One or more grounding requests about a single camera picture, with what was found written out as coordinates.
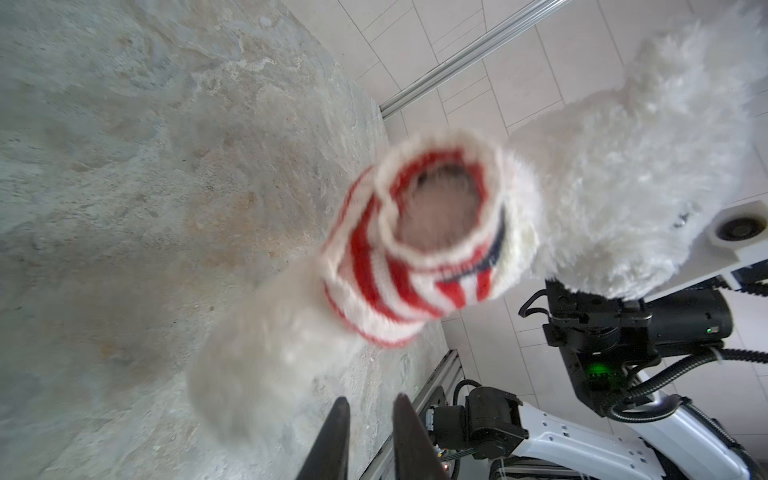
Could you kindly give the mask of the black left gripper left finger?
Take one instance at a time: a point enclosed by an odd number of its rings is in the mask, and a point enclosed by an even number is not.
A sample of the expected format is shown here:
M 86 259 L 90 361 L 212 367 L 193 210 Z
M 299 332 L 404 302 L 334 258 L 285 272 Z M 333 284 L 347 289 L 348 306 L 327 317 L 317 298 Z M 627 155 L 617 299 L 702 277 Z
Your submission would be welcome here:
M 338 397 L 296 477 L 297 480 L 348 479 L 350 424 L 348 400 Z

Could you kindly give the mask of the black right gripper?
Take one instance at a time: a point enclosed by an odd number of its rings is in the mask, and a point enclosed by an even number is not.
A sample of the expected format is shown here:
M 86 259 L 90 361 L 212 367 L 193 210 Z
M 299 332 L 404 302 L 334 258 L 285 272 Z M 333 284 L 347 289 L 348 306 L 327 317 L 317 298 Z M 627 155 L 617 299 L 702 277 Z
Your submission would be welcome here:
M 548 280 L 518 315 L 543 314 L 546 342 L 560 351 L 577 398 L 597 414 L 605 399 L 639 383 L 665 357 L 722 347 L 734 330 L 717 290 L 684 290 L 651 301 L 571 292 Z

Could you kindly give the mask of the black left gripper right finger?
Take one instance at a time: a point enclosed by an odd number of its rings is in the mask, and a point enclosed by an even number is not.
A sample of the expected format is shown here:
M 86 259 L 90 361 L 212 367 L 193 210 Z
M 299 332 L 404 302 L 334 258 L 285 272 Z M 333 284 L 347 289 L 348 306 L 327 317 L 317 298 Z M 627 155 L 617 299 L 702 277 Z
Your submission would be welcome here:
M 393 447 L 398 480 L 448 480 L 412 402 L 400 393 L 393 405 Z

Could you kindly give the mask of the red white striped shirt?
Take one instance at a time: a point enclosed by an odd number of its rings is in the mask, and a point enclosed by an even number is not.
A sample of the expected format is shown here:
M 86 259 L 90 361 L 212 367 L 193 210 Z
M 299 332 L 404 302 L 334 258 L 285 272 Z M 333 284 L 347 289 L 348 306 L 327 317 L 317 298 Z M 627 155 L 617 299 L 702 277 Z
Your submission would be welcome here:
M 322 248 L 325 295 L 367 341 L 399 347 L 529 271 L 541 198 L 531 169 L 465 130 L 399 143 L 350 187 Z

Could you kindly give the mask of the white plush teddy bear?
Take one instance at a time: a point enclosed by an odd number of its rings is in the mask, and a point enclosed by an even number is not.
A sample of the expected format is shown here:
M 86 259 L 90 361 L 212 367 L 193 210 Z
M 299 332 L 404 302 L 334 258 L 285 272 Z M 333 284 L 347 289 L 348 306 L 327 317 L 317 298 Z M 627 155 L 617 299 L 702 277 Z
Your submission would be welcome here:
M 622 87 L 546 113 L 505 143 L 487 139 L 531 169 L 541 198 L 540 244 L 520 281 L 636 300 L 672 278 L 739 187 L 753 87 L 766 75 L 765 8 L 739 1 L 648 37 Z M 308 403 L 317 378 L 364 344 L 384 347 L 331 307 L 326 240 L 261 283 L 191 361 L 192 408 L 223 443 L 266 441 Z

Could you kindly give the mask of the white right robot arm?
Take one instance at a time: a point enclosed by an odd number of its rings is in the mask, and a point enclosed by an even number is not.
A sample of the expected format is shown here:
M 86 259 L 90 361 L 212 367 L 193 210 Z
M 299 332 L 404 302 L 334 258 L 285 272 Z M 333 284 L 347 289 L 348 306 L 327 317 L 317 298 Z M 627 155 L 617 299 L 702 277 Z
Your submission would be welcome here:
M 431 406 L 426 430 L 445 462 L 471 456 L 494 479 L 758 479 L 759 464 L 693 401 L 667 391 L 710 363 L 763 364 L 765 353 L 731 349 L 733 320 L 715 289 L 684 289 L 646 302 L 573 293 L 551 280 L 542 327 L 578 400 L 625 426 L 607 435 L 473 380 L 449 404 Z

